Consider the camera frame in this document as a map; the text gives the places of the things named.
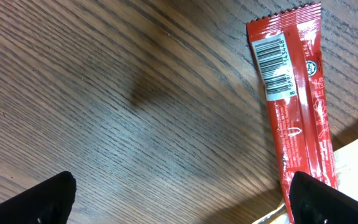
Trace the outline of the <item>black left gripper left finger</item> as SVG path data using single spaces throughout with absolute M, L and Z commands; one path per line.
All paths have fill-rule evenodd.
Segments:
M 71 172 L 61 172 L 0 203 L 0 224 L 66 224 L 75 201 L 75 194 L 75 178 Z

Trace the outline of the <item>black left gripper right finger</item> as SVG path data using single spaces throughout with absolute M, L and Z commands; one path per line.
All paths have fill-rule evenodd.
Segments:
M 358 201 L 305 172 L 295 173 L 289 199 L 295 224 L 358 223 Z

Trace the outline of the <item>white snack bag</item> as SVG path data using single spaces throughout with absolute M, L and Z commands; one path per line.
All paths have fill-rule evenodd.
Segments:
M 335 173 L 337 178 L 336 190 L 358 201 L 358 139 L 342 147 L 333 154 Z M 296 172 L 307 173 L 309 170 L 307 161 L 302 161 L 296 167 L 295 160 L 288 158 L 286 152 L 280 154 L 279 166 L 284 176 L 283 202 L 270 213 L 259 218 L 257 223 L 294 223 L 290 206 L 290 186 Z

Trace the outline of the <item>red snack packet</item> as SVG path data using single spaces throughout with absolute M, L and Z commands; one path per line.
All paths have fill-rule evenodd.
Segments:
M 321 4 L 312 3 L 246 26 L 262 79 L 290 223 L 290 185 L 302 171 L 338 188 L 321 52 Z

